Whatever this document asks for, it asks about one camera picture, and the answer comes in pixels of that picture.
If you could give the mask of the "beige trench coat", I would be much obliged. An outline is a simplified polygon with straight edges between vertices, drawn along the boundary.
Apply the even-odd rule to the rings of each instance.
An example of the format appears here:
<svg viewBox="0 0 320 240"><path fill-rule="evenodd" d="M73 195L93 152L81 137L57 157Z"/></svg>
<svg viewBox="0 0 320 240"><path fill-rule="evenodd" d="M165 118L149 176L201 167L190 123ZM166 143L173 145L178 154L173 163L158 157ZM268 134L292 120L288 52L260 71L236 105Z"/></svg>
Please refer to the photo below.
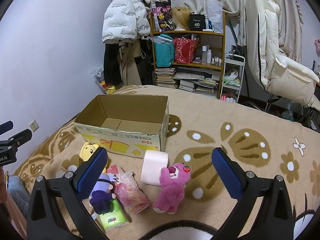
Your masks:
<svg viewBox="0 0 320 240"><path fill-rule="evenodd" d="M142 59L142 50L139 40L133 43L125 43L119 47L120 74L122 85L141 85L141 79L135 58Z"/></svg>

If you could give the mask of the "green tissue pack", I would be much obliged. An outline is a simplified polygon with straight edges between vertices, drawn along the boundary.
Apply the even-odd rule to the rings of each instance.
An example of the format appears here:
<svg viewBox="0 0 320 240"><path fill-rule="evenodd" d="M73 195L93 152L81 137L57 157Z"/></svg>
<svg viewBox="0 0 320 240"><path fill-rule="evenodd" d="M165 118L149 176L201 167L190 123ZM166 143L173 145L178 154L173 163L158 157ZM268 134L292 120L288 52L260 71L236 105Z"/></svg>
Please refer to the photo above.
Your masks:
<svg viewBox="0 0 320 240"><path fill-rule="evenodd" d="M99 215L99 218L105 230L112 230L129 224L117 199L110 202L110 211Z"/></svg>

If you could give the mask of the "red gift bag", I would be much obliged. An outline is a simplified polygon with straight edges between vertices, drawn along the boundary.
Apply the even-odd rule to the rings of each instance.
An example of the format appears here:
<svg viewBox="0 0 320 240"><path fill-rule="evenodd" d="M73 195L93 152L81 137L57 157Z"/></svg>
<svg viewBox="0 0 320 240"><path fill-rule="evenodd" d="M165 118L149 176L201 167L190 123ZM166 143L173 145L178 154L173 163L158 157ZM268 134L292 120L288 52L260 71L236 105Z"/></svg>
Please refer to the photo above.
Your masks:
<svg viewBox="0 0 320 240"><path fill-rule="evenodd" d="M175 62L180 64L190 64L194 60L195 51L199 45L199 40L188 38L174 38Z"/></svg>

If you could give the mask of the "white puffer jacket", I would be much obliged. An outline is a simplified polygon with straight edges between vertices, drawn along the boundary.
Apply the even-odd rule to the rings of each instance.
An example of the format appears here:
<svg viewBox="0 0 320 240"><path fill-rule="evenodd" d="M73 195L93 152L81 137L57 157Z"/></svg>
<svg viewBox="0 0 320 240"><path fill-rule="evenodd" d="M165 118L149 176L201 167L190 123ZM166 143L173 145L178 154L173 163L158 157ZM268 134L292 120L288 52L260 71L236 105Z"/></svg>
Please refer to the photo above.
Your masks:
<svg viewBox="0 0 320 240"><path fill-rule="evenodd" d="M112 0L104 14L102 42L132 43L151 33L142 0Z"/></svg>

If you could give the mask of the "pink swirl roll cushion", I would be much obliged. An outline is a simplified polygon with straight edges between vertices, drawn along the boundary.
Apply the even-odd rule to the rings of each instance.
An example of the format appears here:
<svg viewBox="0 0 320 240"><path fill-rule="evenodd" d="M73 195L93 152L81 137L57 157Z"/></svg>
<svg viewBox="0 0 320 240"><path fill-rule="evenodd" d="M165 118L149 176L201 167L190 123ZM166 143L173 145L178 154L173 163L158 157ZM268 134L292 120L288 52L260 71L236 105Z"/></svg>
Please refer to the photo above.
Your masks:
<svg viewBox="0 0 320 240"><path fill-rule="evenodd" d="M143 184L160 186L161 169L168 166L168 154L161 151L146 150L140 181Z"/></svg>

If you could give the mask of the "pink plastic wrapped pack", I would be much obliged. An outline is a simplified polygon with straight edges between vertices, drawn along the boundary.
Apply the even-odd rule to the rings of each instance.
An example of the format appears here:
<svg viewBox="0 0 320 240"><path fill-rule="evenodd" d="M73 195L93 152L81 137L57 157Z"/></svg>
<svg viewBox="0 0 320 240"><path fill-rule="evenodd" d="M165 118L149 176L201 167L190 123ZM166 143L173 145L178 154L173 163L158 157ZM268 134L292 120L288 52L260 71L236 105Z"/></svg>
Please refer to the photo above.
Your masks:
<svg viewBox="0 0 320 240"><path fill-rule="evenodd" d="M107 173L116 176L114 182L116 198L130 212L138 214L150 206L150 201L139 189L132 171L125 172L120 166L112 165L107 169Z"/></svg>

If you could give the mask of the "yellow bear plush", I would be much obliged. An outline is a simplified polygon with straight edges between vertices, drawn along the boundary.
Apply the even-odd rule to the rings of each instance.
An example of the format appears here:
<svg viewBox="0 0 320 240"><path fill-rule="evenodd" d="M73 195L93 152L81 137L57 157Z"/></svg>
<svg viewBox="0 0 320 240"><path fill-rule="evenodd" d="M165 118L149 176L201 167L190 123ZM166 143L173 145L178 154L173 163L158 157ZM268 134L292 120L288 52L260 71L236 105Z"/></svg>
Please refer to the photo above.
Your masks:
<svg viewBox="0 0 320 240"><path fill-rule="evenodd" d="M98 144L90 144L85 142L80 150L79 157L83 161L88 161L92 154L99 148Z"/></svg>

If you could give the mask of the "black box with 40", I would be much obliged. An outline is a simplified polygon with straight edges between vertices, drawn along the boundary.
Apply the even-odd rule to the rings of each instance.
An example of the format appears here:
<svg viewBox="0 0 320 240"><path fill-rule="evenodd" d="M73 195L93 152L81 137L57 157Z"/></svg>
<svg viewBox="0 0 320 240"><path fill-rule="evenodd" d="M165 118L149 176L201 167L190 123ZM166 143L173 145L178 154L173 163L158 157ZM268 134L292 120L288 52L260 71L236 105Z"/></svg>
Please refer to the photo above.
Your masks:
<svg viewBox="0 0 320 240"><path fill-rule="evenodd" d="M206 28L205 16L203 14L189 15L189 29L192 31L203 31Z"/></svg>

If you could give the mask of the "cream padded chair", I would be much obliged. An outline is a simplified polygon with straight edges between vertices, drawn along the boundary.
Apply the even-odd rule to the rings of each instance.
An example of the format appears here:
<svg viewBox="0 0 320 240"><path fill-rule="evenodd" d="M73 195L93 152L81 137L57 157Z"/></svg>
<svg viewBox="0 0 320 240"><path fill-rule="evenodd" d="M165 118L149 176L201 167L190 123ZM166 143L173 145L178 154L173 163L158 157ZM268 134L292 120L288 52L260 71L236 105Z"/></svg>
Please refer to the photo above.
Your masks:
<svg viewBox="0 0 320 240"><path fill-rule="evenodd" d="M257 84L272 95L319 109L319 77L279 47L279 0L247 0L245 13L247 64Z"/></svg>

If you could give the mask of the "stack of books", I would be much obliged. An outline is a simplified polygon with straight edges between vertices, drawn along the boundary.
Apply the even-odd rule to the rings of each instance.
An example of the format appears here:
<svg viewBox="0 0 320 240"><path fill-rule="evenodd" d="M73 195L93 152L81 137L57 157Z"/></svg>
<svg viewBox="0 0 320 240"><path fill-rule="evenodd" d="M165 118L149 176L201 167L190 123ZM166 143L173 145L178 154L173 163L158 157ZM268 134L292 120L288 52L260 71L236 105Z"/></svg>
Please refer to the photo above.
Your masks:
<svg viewBox="0 0 320 240"><path fill-rule="evenodd" d="M176 89L177 81L174 79L176 68L156 68L156 85Z"/></svg>

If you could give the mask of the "open cardboard box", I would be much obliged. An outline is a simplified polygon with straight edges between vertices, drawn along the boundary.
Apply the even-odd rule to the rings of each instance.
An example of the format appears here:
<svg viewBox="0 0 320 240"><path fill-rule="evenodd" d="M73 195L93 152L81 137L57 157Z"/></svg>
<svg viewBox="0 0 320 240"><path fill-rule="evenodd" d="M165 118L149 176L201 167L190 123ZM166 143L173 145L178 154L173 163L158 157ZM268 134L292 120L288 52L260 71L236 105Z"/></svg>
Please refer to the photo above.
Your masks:
<svg viewBox="0 0 320 240"><path fill-rule="evenodd" d="M147 150L165 149L169 100L164 95L98 95L76 117L75 125L90 144L143 158Z"/></svg>

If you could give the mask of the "white cosmetic bottles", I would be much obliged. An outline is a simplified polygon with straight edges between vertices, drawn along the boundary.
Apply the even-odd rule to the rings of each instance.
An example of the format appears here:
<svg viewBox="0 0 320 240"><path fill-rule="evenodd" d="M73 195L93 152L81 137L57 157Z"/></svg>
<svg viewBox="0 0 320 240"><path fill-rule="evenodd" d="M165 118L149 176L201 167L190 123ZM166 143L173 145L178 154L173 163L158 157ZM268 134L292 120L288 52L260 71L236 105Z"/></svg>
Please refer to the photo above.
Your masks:
<svg viewBox="0 0 320 240"><path fill-rule="evenodd" d="M203 45L201 63L206 65L209 65L209 64L217 65L220 60L221 51L222 51L221 48L210 47L208 44Z"/></svg>

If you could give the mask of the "white wall socket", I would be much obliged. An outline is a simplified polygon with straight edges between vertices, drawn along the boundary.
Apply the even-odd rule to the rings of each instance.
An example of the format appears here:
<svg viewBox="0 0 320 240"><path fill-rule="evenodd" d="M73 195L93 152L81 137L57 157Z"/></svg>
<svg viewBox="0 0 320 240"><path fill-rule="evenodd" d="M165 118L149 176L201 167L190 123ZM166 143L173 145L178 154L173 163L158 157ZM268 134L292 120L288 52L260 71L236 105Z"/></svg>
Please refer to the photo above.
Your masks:
<svg viewBox="0 0 320 240"><path fill-rule="evenodd" d="M29 124L29 127L31 128L31 130L32 130L33 132L35 132L36 130L39 129L39 125L38 125L38 123L37 123L36 120L33 120L33 121Z"/></svg>

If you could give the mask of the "pink strawberry bear plush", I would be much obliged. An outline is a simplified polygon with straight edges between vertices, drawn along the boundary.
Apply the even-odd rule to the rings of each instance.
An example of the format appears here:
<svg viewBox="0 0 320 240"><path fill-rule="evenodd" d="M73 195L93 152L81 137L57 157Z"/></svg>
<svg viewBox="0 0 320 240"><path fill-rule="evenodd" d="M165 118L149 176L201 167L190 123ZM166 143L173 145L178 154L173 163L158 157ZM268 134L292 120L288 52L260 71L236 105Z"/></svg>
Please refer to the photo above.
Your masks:
<svg viewBox="0 0 320 240"><path fill-rule="evenodd" d="M173 215L184 200L185 185L191 178L191 168L183 163L176 163L161 169L159 182L161 190L153 204L156 213Z"/></svg>

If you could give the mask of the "white trolley cart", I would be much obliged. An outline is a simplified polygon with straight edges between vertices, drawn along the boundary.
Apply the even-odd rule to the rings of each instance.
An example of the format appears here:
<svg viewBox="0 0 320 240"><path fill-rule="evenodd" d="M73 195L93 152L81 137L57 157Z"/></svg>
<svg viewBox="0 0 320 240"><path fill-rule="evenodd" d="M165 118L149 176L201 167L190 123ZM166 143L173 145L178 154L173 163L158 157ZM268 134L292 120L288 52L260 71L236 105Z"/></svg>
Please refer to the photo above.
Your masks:
<svg viewBox="0 0 320 240"><path fill-rule="evenodd" d="M225 54L220 100L238 103L244 78L245 58L232 53Z"/></svg>

